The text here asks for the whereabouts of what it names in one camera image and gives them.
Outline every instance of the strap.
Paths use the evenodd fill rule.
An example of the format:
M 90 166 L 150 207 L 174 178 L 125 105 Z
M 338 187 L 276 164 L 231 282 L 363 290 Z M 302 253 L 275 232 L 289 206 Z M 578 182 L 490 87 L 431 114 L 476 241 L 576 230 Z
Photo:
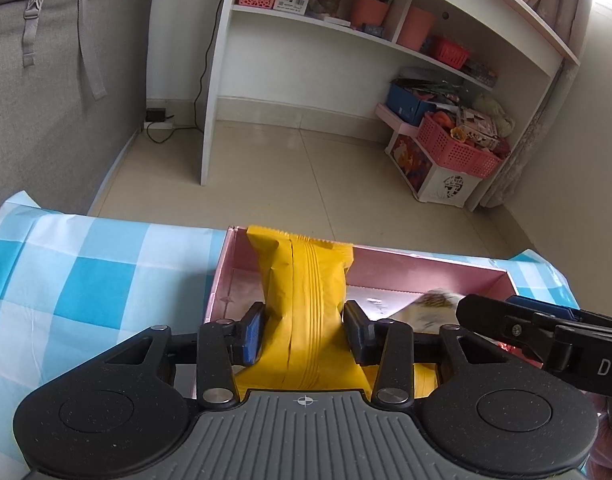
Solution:
M 103 78 L 101 70 L 99 69 L 99 62 L 97 61 L 97 53 L 94 50 L 92 35 L 90 34 L 86 22 L 86 0 L 77 0 L 77 9 L 79 49 L 81 51 L 81 57 L 84 60 L 84 68 L 86 69 L 86 75 L 90 83 L 90 90 L 92 90 L 94 100 L 99 101 L 99 99 L 106 97 L 108 92 L 106 92 L 103 86 Z
M 23 19 L 25 20 L 22 37 L 24 67 L 34 65 L 34 40 L 37 37 L 37 26 L 39 25 L 42 5 L 43 0 L 29 0 L 26 10 L 23 11 Z

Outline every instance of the human hand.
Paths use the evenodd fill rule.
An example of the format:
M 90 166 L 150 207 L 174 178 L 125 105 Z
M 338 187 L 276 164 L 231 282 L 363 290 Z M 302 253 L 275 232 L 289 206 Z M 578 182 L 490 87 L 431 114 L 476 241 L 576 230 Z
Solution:
M 597 394 L 586 395 L 599 413 L 599 432 L 588 457 L 586 471 L 592 480 L 612 480 L 612 427 L 608 419 L 608 400 Z

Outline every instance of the white storage box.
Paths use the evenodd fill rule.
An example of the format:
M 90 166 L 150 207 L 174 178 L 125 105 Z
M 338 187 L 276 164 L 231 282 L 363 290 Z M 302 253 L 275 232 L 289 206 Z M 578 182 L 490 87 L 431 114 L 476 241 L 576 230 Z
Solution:
M 393 132 L 388 144 L 388 156 L 419 202 L 464 207 L 466 199 L 481 179 L 435 164 L 425 149 L 413 137 Z
M 275 0 L 274 10 L 304 15 L 308 7 L 308 0 Z

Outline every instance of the crosshair symbol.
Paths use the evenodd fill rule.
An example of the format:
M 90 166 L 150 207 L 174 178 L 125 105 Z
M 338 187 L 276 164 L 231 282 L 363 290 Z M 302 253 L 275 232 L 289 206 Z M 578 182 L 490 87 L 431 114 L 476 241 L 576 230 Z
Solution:
M 317 401 L 313 399 L 312 397 L 308 397 L 304 395 L 298 398 L 297 400 L 295 400 L 295 402 L 300 403 L 302 406 L 310 406 L 313 402 L 317 402 Z

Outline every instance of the checkered tablecloth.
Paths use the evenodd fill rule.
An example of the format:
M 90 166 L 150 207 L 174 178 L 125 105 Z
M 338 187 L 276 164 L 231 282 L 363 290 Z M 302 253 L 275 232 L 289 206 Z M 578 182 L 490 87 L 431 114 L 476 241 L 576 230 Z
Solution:
M 2 205 L 0 480 L 27 471 L 12 417 L 29 392 L 148 326 L 196 330 L 224 238 L 212 229 L 65 215 L 25 193 Z M 563 276 L 531 251 L 511 261 L 432 255 L 501 267 L 522 295 L 577 306 Z

